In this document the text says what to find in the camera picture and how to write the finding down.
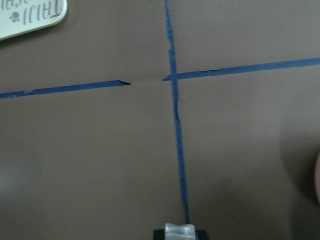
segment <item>white plastic object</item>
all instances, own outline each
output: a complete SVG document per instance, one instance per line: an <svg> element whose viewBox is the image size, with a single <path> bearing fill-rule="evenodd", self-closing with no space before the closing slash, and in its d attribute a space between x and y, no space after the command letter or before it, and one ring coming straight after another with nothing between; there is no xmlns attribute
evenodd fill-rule
<svg viewBox="0 0 320 240"><path fill-rule="evenodd" d="M165 240L196 240L195 226L192 224L175 225L167 223L164 238Z"/></svg>
<svg viewBox="0 0 320 240"><path fill-rule="evenodd" d="M67 0L0 0L0 40L58 24Z"/></svg>

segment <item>painter's tape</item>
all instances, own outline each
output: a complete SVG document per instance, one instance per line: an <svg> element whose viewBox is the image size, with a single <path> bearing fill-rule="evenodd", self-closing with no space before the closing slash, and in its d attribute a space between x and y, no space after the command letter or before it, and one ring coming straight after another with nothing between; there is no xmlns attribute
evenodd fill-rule
<svg viewBox="0 0 320 240"><path fill-rule="evenodd" d="M171 85L172 85L172 98L173 98L173 110L174 110L175 137L176 137L179 178L180 178L180 191L181 191L181 198L184 206L185 221L188 224L190 223L189 198L188 198L187 177L186 177L186 167L185 167L185 157L184 157L184 145L183 145L181 122L179 118L179 88L178 88L178 79L177 79L175 41L174 41L173 28L171 24L168 0L164 0L164 3L165 3L167 37L171 45L171 48L169 49L169 58L170 58L171 80L172 80Z"/></svg>
<svg viewBox="0 0 320 240"><path fill-rule="evenodd" d="M118 87L118 86L130 85L130 84L131 83L127 81L113 80L113 81L92 82L92 83L84 83L84 84L69 85L69 86L56 86L56 87L35 89L32 91L14 91L14 92L0 93L0 99L18 98L18 97L25 97L25 96L41 95L41 94L63 93L63 92L88 90L88 89Z"/></svg>
<svg viewBox="0 0 320 240"><path fill-rule="evenodd" d="M275 70L275 69L287 69L287 68L298 68L298 67L315 66L315 65L320 65L320 58L310 58L310 59L293 60L293 61L281 61L281 62L255 64L255 65L248 65L248 66L226 67L226 68L221 68L218 70L183 72L183 73L178 73L176 78L178 80L195 79L195 78L202 78L202 77L206 77L206 76L242 74L242 73L249 73L249 72L267 71L267 70ZM169 75L163 79L163 81L171 81L171 80L172 80L171 75Z"/></svg>

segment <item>paw print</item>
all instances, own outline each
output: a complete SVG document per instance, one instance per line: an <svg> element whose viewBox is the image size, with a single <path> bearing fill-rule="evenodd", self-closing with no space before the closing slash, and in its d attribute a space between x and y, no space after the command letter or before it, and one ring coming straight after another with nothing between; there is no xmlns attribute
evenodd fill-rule
<svg viewBox="0 0 320 240"><path fill-rule="evenodd" d="M13 12L12 15L10 16L10 19L12 20L12 22L19 22L19 13L18 12Z"/></svg>

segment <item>pink object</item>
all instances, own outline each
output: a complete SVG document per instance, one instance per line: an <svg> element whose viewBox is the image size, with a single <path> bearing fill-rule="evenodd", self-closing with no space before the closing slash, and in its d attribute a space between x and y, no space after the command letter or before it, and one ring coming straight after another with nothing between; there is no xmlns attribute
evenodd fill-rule
<svg viewBox="0 0 320 240"><path fill-rule="evenodd" d="M315 184L315 192L318 198L318 202L320 203L320 155L315 164L315 172L314 172L314 184Z"/></svg>

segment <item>blue tape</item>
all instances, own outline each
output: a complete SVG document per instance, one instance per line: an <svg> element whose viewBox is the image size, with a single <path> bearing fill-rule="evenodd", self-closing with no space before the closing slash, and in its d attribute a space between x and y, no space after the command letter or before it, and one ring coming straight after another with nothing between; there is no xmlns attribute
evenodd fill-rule
<svg viewBox="0 0 320 240"><path fill-rule="evenodd" d="M178 155L181 198L183 201L183 206L185 211L185 221L187 224L189 224L190 223L189 198L188 198L181 121L179 118L179 88L178 88L178 79L177 79L175 41L174 41L174 33L173 33L173 28L172 28L171 18L170 18L169 3L168 3L168 0L164 0L164 2L165 2L167 37L171 45L171 48L169 49L169 58L170 58L170 70L171 70L171 79L172 79L171 85L172 85L172 96L173 96L175 137L176 137L176 147L177 147L177 155Z"/></svg>
<svg viewBox="0 0 320 240"><path fill-rule="evenodd" d="M255 64L255 65L248 65L248 66L226 67L218 70L184 72L184 73L178 73L176 76L176 79L178 80L195 79L195 78L202 78L206 76L242 74L242 73L249 73L249 72L298 68L298 67L315 66L315 65L320 65L320 58L281 61L281 62ZM172 80L172 74L163 79L163 81L170 81L170 80Z"/></svg>
<svg viewBox="0 0 320 240"><path fill-rule="evenodd" d="M56 87L35 89L32 91L14 91L14 92L0 93L0 99L17 98L17 97L25 97L25 96L41 95L41 94L63 93L63 92L71 92L71 91L79 91L79 90L87 90L87 89L118 87L118 86L130 85L130 84L131 83L127 81L113 80L113 81L92 82L92 83L84 83L84 84L69 85L69 86L56 86Z"/></svg>

